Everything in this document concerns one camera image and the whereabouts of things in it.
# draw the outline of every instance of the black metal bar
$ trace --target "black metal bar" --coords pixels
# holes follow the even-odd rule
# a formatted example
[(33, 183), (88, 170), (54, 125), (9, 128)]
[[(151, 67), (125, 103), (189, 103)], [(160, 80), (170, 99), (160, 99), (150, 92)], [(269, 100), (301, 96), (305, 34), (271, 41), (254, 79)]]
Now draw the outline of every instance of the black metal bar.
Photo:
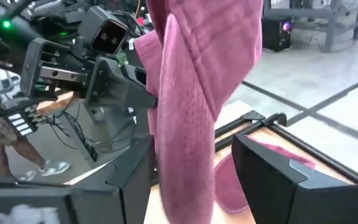
[(238, 131), (236, 131), (235, 133), (232, 133), (231, 135), (229, 135), (228, 137), (218, 141), (217, 143), (215, 143), (215, 153), (219, 152), (220, 150), (224, 149), (225, 147), (228, 147), (232, 144), (233, 142), (233, 137), (236, 134), (251, 134), (255, 131), (257, 131), (260, 128), (263, 128), (264, 124), (262, 121), (258, 121), (254, 124), (251, 124), (248, 127), (245, 127), (244, 129), (240, 129)]
[(226, 133), (238, 128), (239, 126), (245, 124), (246, 122), (255, 121), (255, 120), (258, 121), (261, 119), (265, 119), (265, 117), (263, 115), (261, 115), (260, 113), (252, 110), (246, 114), (243, 114), (242, 116), (235, 119), (234, 121), (231, 121), (230, 123), (225, 124), (224, 126), (215, 130), (215, 138), (218, 138), (218, 137), (222, 136), (223, 134), (226, 134)]
[(224, 126), (221, 126), (217, 130), (215, 130), (215, 138), (218, 138), (218, 137), (222, 136), (223, 134), (226, 134), (229, 131), (238, 128), (239, 126), (245, 124), (246, 122), (248, 122), (248, 121), (246, 121), (242, 118), (237, 118), (234, 121), (231, 121), (230, 123), (225, 124)]
[(287, 116), (284, 113), (276, 113), (271, 115), (268, 118), (265, 119), (259, 119), (256, 123), (251, 124), (248, 127), (245, 127), (244, 129), (238, 130), (235, 133), (232, 133), (228, 137), (218, 141), (215, 143), (215, 152), (219, 152), (220, 150), (224, 149), (225, 147), (228, 147), (232, 144), (233, 136), (236, 134), (251, 134), (254, 131), (257, 131), (260, 128), (263, 128), (265, 126), (269, 126), (273, 124), (274, 122), (278, 122), (281, 125), (285, 125), (287, 123)]
[(326, 164), (336, 172), (340, 173), (344, 177), (358, 184), (358, 172), (346, 167), (344, 164), (341, 164), (340, 162), (333, 159), (332, 157), (329, 157), (325, 153), (319, 151), (318, 149), (314, 148), (308, 143), (302, 141), (300, 138), (294, 136), (293, 134), (277, 126), (276, 124), (271, 124), (270, 126), (268, 126), (268, 128), (273, 132), (275, 132), (276, 134), (278, 134), (279, 136), (281, 136), (282, 138), (284, 138), (285, 140), (295, 145), (296, 147), (300, 148), (302, 151), (307, 152), (308, 154), (315, 157), (319, 161), (323, 162), (324, 164)]

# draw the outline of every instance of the towel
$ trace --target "towel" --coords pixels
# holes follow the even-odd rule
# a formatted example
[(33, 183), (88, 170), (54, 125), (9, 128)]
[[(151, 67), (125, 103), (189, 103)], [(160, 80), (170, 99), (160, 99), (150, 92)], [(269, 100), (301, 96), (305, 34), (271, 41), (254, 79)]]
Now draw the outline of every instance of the towel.
[(161, 198), (172, 224), (209, 224), (214, 122), (260, 58), (261, 0), (149, 0), (155, 30), (135, 49), (158, 97), (149, 110)]
[[(296, 160), (303, 165), (314, 169), (314, 163), (298, 156), (280, 146), (261, 143), (259, 144), (271, 149), (289, 159)], [(219, 206), (227, 213), (241, 213), (248, 207), (248, 202), (237, 177), (234, 167), (233, 156), (230, 153), (216, 167), (215, 176), (215, 197)]]

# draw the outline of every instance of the wooden table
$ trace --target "wooden table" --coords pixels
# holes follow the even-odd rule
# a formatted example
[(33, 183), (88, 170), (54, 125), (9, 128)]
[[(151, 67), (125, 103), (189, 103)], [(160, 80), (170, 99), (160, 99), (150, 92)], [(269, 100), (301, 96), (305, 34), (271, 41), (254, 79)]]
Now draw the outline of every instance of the wooden table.
[[(221, 126), (224, 126), (225, 124), (239, 118), (241, 115), (243, 115), (247, 112), (250, 112), (250, 111), (252, 111), (252, 108), (241, 101), (236, 101), (230, 105), (225, 106), (222, 109), (221, 114), (219, 115), (219, 118), (215, 123), (215, 129), (218, 129)], [(237, 129), (242, 129), (248, 125), (250, 125), (250, 124), (243, 124), (242, 126), (239, 126), (235, 130), (232, 130), (230, 133), (224, 134), (220, 138), (217, 138), (216, 141), (218, 141), (222, 138), (225, 138), (227, 135), (230, 135), (231, 133), (236, 132)], [(273, 133), (271, 130), (269, 130), (267, 128), (262, 128), (256, 132), (254, 132), (253, 134), (251, 134), (251, 136), (260, 142), (266, 142), (269, 144), (274, 144), (274, 145), (284, 147), (285, 149), (287, 149), (295, 154), (298, 154), (299, 156), (303, 156), (303, 157), (313, 161), (316, 164), (316, 167), (315, 167), (316, 170), (323, 172), (327, 175), (330, 175), (332, 177), (346, 181), (348, 183), (352, 183), (350, 180), (347, 180), (342, 175), (338, 174), (337, 172), (335, 172), (328, 166), (324, 165), (320, 161), (317, 161), (314, 157), (303, 152), (301, 149), (298, 149), (297, 147), (290, 144), (288, 141), (286, 141), (285, 139), (276, 135), (275, 133)], [(223, 158), (225, 158), (230, 153), (230, 151), (231, 151), (231, 147), (229, 146), (229, 147), (219, 151), (218, 153), (216, 153), (215, 161), (214, 161), (215, 165), (217, 165)], [(76, 178), (72, 179), (71, 181), (66, 182), (66, 184), (69, 184), (69, 185), (75, 184), (75, 183), (79, 182), (80, 180), (84, 179), (85, 177), (96, 172), (103, 166), (104, 165), (101, 165), (100, 167), (97, 167), (97, 168), (95, 168), (79, 177), (76, 177)], [(145, 217), (144, 223), (146, 223), (146, 224), (154, 224), (154, 223), (168, 224), (169, 223), (168, 220), (166, 219), (164, 211), (163, 211), (163, 207), (162, 207), (162, 203), (161, 203), (161, 199), (160, 199), (160, 189), (159, 189), (158, 185), (152, 187), (152, 189), (151, 189), (149, 205), (147, 207), (147, 212), (146, 212), (146, 217)], [(232, 224), (232, 223), (248, 224), (249, 223), (249, 224), (251, 224), (252, 223), (252, 224), (255, 224), (255, 221), (254, 221), (254, 218), (253, 218), (249, 208), (240, 214), (231, 215), (231, 214), (227, 214), (226, 212), (221, 210), (219, 205), (215, 202), (212, 223), (216, 223), (216, 224), (223, 224), (223, 223), (230, 223), (230, 224)]]
[(38, 114), (48, 115), (63, 110), (70, 102), (74, 103), (74, 101), (77, 101), (77, 99), (73, 99), (73, 97), (74, 93), (70, 91), (59, 95), (57, 101), (43, 101), (38, 104), (37, 112)]

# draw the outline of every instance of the gray floor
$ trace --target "gray floor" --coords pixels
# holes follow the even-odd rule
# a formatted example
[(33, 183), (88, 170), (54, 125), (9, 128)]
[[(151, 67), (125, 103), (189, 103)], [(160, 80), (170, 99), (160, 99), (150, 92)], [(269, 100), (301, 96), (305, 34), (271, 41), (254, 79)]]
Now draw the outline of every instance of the gray floor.
[[(310, 37), (310, 32), (295, 30), (293, 48), (280, 53), (265, 51), (259, 64), (245, 81), (305, 108), (317, 105), (358, 82), (358, 42), (353, 43), (351, 40), (352, 32), (342, 34), (336, 39), (335, 51), (346, 50), (331, 54), (319, 51), (318, 42), (323, 42), (323, 34), (317, 33), (313, 34), (313, 38)], [(238, 87), (228, 103), (236, 100), (244, 101), (266, 116), (284, 112), (291, 118), (301, 113), (244, 85)], [(70, 111), (76, 113), (76, 106)], [(358, 130), (358, 89), (318, 113)], [(91, 124), (83, 109), (79, 120), (89, 137), (102, 139), (106, 135), (103, 127)], [(305, 118), (288, 130), (358, 171), (357, 138), (314, 118)], [(61, 133), (59, 135), (67, 144), (74, 146), (70, 139)], [(49, 126), (42, 126), (36, 133), (31, 134), (29, 139), (45, 158), (63, 159), (72, 163), (72, 168), (64, 174), (48, 178), (37, 177), (37, 180), (62, 183), (90, 169), (82, 155), (77, 150), (64, 146)], [(7, 153), (13, 173), (21, 174), (36, 168), (18, 156), (14, 150), (8, 150)]]

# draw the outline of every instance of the sneaker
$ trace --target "sneaker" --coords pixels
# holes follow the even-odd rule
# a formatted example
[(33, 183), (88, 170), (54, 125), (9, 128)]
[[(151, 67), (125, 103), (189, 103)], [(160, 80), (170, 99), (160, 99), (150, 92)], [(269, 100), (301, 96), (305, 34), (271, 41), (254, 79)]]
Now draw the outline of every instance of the sneaker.
[(16, 176), (16, 179), (21, 180), (21, 181), (31, 181), (32, 179), (34, 179), (34, 177), (36, 175), (37, 175), (37, 171), (32, 170), (32, 171), (26, 172), (24, 175)]
[(71, 164), (65, 161), (45, 161), (45, 167), (43, 169), (40, 168), (41, 175), (44, 177), (49, 175), (57, 175), (65, 172), (70, 168)]

